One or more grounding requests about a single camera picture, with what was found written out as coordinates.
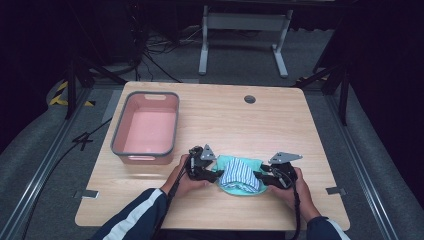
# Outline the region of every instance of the striped cloth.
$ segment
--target striped cloth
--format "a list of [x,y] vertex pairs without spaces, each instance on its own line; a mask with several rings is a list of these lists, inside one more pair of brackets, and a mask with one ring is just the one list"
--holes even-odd
[[260,188],[260,182],[252,168],[236,157],[225,166],[219,184],[225,188],[239,188],[249,193],[258,193]]

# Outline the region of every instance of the person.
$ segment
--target person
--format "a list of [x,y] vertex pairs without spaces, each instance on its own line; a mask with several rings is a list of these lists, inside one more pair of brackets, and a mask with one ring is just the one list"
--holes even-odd
[[[168,193],[183,168],[187,156],[187,154],[181,156],[179,165],[174,168],[162,187],[157,189],[150,188],[142,192],[118,214],[101,226],[91,240],[151,239],[157,224],[166,215]],[[302,171],[299,168],[295,168],[295,171],[298,176],[296,189],[301,202],[300,214],[307,223],[307,239],[349,239],[336,222],[320,214],[312,201],[311,193],[303,179]],[[183,196],[191,190],[206,187],[209,184],[206,180],[192,181],[187,174],[184,174],[180,179],[175,196]],[[283,190],[270,185],[268,186],[268,191],[294,208],[293,189]]]

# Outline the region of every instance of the folded garment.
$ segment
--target folded garment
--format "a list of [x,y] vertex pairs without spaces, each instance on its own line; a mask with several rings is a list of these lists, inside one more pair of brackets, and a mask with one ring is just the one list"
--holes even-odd
[[255,177],[253,171],[261,170],[262,161],[220,155],[212,171],[224,170],[218,186],[233,195],[256,195],[264,192],[266,186]]

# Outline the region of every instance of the navy blue sleeve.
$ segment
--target navy blue sleeve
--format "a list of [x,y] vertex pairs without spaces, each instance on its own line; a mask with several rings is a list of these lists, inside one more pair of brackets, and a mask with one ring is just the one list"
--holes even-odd
[[306,230],[307,240],[345,240],[349,237],[340,226],[327,217],[316,217],[308,222]]
[[166,214],[166,202],[167,196],[162,190],[147,189],[109,219],[91,239],[148,240]]

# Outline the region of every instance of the light wood surface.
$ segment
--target light wood surface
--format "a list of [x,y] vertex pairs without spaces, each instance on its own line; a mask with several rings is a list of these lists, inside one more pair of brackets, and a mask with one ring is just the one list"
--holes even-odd
[[[171,91],[180,98],[174,159],[169,165],[127,165],[111,151],[110,143],[126,96],[134,91]],[[244,101],[256,98],[254,104]],[[97,199],[82,199],[75,221],[101,226],[147,188],[163,185],[180,156],[196,145],[209,144],[216,155],[261,159],[279,151],[303,155],[300,167],[321,213],[343,230],[350,226],[338,194],[326,188],[335,181],[304,94],[296,88],[179,83],[130,82],[110,123],[87,185]],[[175,198],[163,228],[294,230],[293,211],[271,193],[240,197],[216,184]]]

